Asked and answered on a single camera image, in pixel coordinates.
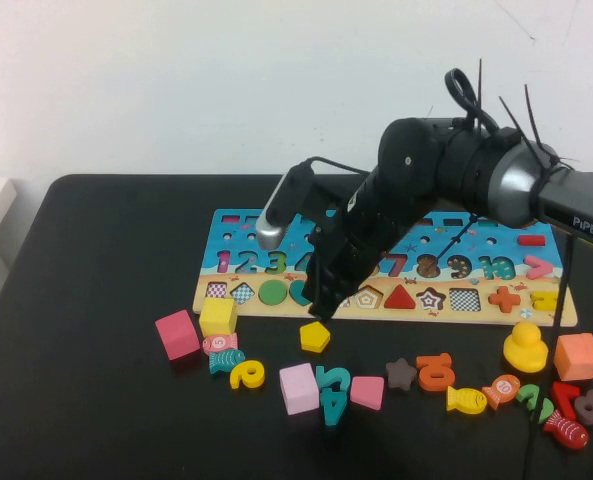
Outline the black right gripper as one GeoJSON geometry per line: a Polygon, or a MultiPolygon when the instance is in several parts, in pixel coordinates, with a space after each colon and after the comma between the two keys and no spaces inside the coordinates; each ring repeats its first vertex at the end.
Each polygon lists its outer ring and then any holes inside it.
{"type": "Polygon", "coordinates": [[[411,227],[429,211],[429,184],[373,172],[316,238],[303,296],[329,320],[411,227]]]}

